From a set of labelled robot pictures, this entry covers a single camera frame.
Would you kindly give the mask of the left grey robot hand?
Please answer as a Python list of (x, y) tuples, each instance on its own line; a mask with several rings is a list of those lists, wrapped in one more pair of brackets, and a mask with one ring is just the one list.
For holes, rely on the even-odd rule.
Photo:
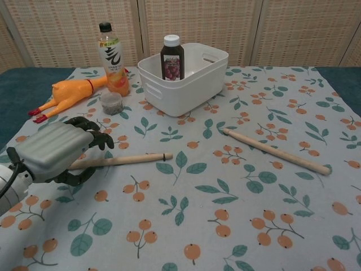
[(35, 183), (55, 181), (78, 186), (91, 178), (96, 168), (87, 167), (73, 175), (69, 172), (71, 164), (89, 148), (113, 149), (114, 145), (112, 137), (101, 132), (95, 122), (84, 117), (73, 117), (39, 130), (16, 145), (15, 150)]

